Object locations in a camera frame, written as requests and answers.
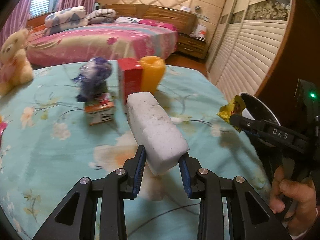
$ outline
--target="light blue tablecloth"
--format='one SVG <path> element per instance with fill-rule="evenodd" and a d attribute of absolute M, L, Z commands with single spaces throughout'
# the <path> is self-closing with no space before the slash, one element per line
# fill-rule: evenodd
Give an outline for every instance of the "light blue tablecloth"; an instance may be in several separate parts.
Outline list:
<path fill-rule="evenodd" d="M 0 114 L 8 122 L 0 153 L 0 204 L 23 239 L 35 235 L 81 177 L 102 178 L 134 156 L 137 145 L 118 100 L 117 63 L 112 65 L 112 122 L 88 126 L 83 104 L 76 102 L 79 89 L 70 80 L 81 63 L 35 70 L 33 82 L 0 99 Z M 227 102 L 203 75 L 168 66 L 155 97 L 176 117 L 189 154 L 203 167 L 225 178 L 242 175 L 267 195 L 254 148 L 216 115 Z M 129 240 L 196 239 L 199 205 L 180 208 L 193 203 L 199 200 L 187 198 L 178 166 L 161 177 L 146 168 L 138 198 L 124 201 Z"/>

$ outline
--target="yellow wrapper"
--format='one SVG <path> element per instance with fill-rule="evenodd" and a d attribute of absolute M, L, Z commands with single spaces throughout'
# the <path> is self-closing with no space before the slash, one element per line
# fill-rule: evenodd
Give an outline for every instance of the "yellow wrapper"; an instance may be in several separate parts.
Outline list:
<path fill-rule="evenodd" d="M 245 109 L 245 103 L 241 96 L 236 95 L 226 106 L 221 106 L 217 116 L 221 117 L 225 122 L 230 123 L 230 116 L 233 114 L 239 114 L 242 116 L 242 111 Z"/>

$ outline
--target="teddy bear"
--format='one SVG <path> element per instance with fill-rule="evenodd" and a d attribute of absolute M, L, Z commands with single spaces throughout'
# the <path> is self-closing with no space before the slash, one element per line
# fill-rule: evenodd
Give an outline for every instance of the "teddy bear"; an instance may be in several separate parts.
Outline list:
<path fill-rule="evenodd" d="M 4 42 L 0 51 L 0 96 L 4 96 L 15 86 L 33 80 L 33 70 L 27 59 L 28 30 L 13 33 Z"/>

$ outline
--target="pink bedspread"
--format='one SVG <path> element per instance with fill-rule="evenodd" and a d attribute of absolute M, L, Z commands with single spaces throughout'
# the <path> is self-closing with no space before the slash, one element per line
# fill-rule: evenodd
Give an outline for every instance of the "pink bedspread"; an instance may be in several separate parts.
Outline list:
<path fill-rule="evenodd" d="M 144 56 L 163 59 L 176 51 L 177 32 L 135 23 L 96 24 L 67 30 L 31 41 L 27 57 L 40 66 L 84 62 L 93 57 L 108 60 Z"/>

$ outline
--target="yellow plastic container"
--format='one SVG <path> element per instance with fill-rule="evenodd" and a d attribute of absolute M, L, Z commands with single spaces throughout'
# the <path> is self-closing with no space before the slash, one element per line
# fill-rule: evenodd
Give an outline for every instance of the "yellow plastic container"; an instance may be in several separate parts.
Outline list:
<path fill-rule="evenodd" d="M 143 68 L 141 92 L 154 94 L 164 75 L 165 62 L 160 57 L 146 56 L 140 59 L 140 65 Z"/>

